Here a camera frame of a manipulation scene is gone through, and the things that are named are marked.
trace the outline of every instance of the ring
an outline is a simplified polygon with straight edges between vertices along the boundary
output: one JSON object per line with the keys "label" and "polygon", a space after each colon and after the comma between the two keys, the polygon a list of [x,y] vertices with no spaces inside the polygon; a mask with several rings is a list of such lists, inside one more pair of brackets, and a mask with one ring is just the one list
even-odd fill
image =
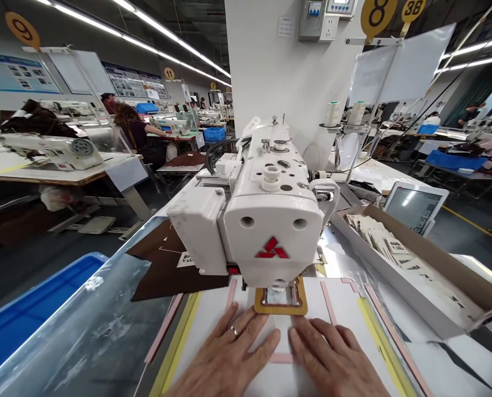
{"label": "ring", "polygon": [[235,328],[235,326],[232,325],[229,329],[231,329],[233,331],[233,333],[235,334],[235,339],[237,339],[239,336],[239,333],[237,332],[237,329]]}

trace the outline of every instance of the pink tape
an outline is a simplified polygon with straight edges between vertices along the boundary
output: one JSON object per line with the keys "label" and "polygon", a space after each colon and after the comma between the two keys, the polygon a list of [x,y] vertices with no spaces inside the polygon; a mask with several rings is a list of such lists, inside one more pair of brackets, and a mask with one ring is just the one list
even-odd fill
{"label": "pink tape", "polygon": [[274,353],[269,362],[272,364],[292,364],[294,357],[292,357],[292,353]]}
{"label": "pink tape", "polygon": [[147,353],[147,357],[145,357],[145,364],[150,364],[154,359],[154,355],[158,351],[159,344],[162,342],[163,336],[165,335],[165,332],[167,332],[167,328],[169,328],[170,322],[173,320],[174,313],[176,313],[176,311],[178,310],[178,305],[181,302],[182,296],[183,294],[178,294],[174,297],[169,311],[163,319],[162,326],[159,328],[158,335],[156,335],[156,339],[154,339],[154,342],[152,343],[152,346]]}
{"label": "pink tape", "polygon": [[231,307],[231,304],[235,299],[235,289],[237,289],[237,279],[232,278],[231,283],[229,283],[228,299],[226,300],[226,311]]}
{"label": "pink tape", "polygon": [[411,372],[413,373],[413,376],[415,379],[417,379],[417,382],[421,386],[421,389],[423,390],[424,394],[426,397],[434,397],[432,391],[426,384],[423,375],[420,373],[419,369],[417,368],[417,365],[415,365],[415,362],[410,356],[410,353],[404,346],[404,343],[402,342],[402,339],[400,338],[399,334],[397,333],[395,327],[389,321],[389,317],[387,316],[386,312],[384,311],[384,308],[380,304],[380,301],[378,300],[377,295],[375,294],[375,291],[369,284],[364,284],[367,293],[369,294],[369,297],[371,298],[371,301],[373,301],[373,304],[375,305],[375,308],[377,309],[378,315],[384,322],[384,325],[386,326],[389,334],[391,335],[391,338],[395,342],[395,345],[397,346],[397,349],[399,350],[400,354],[402,357],[404,357],[404,360],[408,364],[408,367],[410,367]]}
{"label": "pink tape", "polygon": [[327,291],[327,285],[325,284],[325,281],[322,281],[321,284],[323,290],[323,298],[325,298],[325,305],[327,306],[327,311],[329,312],[330,323],[332,325],[337,325],[338,322],[336,321],[336,316],[334,315],[333,304],[330,301],[329,291]]}
{"label": "pink tape", "polygon": [[350,278],[341,278],[340,280],[342,281],[343,284],[351,284],[352,291],[354,293],[359,293],[358,285],[356,285],[356,283],[353,280],[351,280]]}

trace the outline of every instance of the finger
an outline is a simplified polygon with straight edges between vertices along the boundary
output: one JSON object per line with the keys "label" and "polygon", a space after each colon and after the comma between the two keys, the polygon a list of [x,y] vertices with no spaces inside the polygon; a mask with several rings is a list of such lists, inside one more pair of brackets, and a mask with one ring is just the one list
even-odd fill
{"label": "finger", "polygon": [[335,352],[343,353],[344,350],[347,349],[347,344],[344,339],[331,324],[323,321],[322,319],[313,319],[311,320],[311,324],[314,328],[321,332],[323,336],[325,336],[325,339],[327,339],[330,347],[332,347]]}
{"label": "finger", "polygon": [[289,335],[297,359],[305,367],[305,370],[314,383],[321,384],[322,379],[327,379],[329,373],[314,354],[309,351],[295,328],[290,328]]}
{"label": "finger", "polygon": [[220,320],[218,321],[217,325],[213,329],[213,332],[209,336],[209,339],[222,336],[224,332],[226,332],[229,329],[229,323],[231,322],[231,319],[237,312],[238,308],[239,308],[239,304],[237,302],[233,302],[232,305],[229,307],[229,309],[226,310],[224,315],[220,317]]}
{"label": "finger", "polygon": [[266,338],[264,343],[260,345],[257,350],[246,360],[246,376],[248,377],[248,383],[257,376],[257,374],[263,369],[270,361],[272,354],[274,354],[279,341],[281,340],[281,331],[275,329]]}
{"label": "finger", "polygon": [[[255,309],[253,306],[251,306],[248,310],[246,310],[243,314],[241,314],[239,317],[235,319],[233,322],[233,326],[237,330],[237,335],[241,335],[244,329],[247,327],[247,325],[250,323],[251,320],[255,318],[257,313],[255,312]],[[223,340],[227,343],[235,342],[239,336],[235,336],[235,333],[231,329],[231,325],[228,327],[228,330],[226,333],[222,336]]]}
{"label": "finger", "polygon": [[237,346],[239,348],[239,352],[244,355],[248,349],[251,347],[261,329],[263,329],[264,325],[268,321],[267,314],[258,314],[255,318],[250,321],[248,326],[244,329],[239,339],[237,339]]}
{"label": "finger", "polygon": [[340,334],[340,336],[344,339],[345,343],[353,350],[362,351],[358,341],[356,340],[355,334],[349,328],[346,328],[342,325],[337,325],[336,330]]}
{"label": "finger", "polygon": [[296,329],[300,332],[303,341],[310,350],[328,368],[335,360],[335,353],[323,339],[323,336],[312,326],[308,319],[302,316],[296,317]]}

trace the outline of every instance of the hair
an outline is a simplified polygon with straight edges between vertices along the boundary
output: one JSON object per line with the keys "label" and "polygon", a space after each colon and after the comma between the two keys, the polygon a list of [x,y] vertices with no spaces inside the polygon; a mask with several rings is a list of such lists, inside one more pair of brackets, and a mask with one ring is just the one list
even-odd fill
{"label": "hair", "polygon": [[101,95],[101,101],[104,101],[105,99],[107,99],[111,95],[115,96],[115,94],[113,94],[113,93],[104,93],[103,95]]}
{"label": "hair", "polygon": [[118,103],[115,107],[114,124],[120,126],[125,134],[129,134],[130,125],[134,121],[143,121],[136,109],[125,103]]}

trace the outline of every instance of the yellow number sign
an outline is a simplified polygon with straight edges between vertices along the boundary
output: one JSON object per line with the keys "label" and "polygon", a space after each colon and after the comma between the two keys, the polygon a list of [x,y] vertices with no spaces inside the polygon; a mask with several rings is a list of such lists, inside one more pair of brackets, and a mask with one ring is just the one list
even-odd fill
{"label": "yellow number sign", "polygon": [[171,68],[165,68],[163,73],[165,73],[167,80],[174,80],[174,71]]}
{"label": "yellow number sign", "polygon": [[386,28],[397,9],[397,0],[366,0],[362,7],[360,24],[367,42]]}
{"label": "yellow number sign", "polygon": [[11,32],[22,42],[30,45],[34,49],[40,48],[40,36],[35,28],[17,13],[8,12],[5,14],[5,22]]}
{"label": "yellow number sign", "polygon": [[402,9],[402,22],[404,26],[402,28],[401,36],[405,36],[408,33],[410,24],[417,19],[426,6],[426,0],[408,0]]}

